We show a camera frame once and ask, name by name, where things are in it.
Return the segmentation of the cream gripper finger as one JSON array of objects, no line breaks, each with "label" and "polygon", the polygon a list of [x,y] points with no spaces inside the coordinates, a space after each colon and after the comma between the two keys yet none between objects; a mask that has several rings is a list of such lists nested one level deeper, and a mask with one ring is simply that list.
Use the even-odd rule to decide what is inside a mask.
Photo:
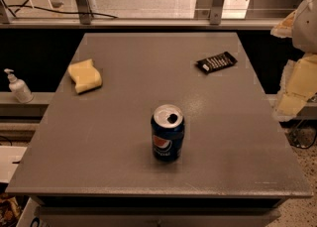
[{"label": "cream gripper finger", "polygon": [[317,93],[317,56],[289,59],[283,69],[275,103],[276,117],[296,117]]},{"label": "cream gripper finger", "polygon": [[274,26],[270,33],[278,38],[291,38],[292,37],[292,26],[294,22],[296,11],[291,12],[276,26]]}]

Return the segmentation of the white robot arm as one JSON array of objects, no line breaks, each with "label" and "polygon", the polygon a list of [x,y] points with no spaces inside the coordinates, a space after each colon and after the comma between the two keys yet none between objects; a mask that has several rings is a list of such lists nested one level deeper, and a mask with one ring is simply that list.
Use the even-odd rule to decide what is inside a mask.
[{"label": "white robot arm", "polygon": [[292,38],[293,46],[304,52],[301,59],[289,60],[284,67],[273,107],[277,121],[289,121],[317,93],[317,0],[303,0],[270,33]]}]

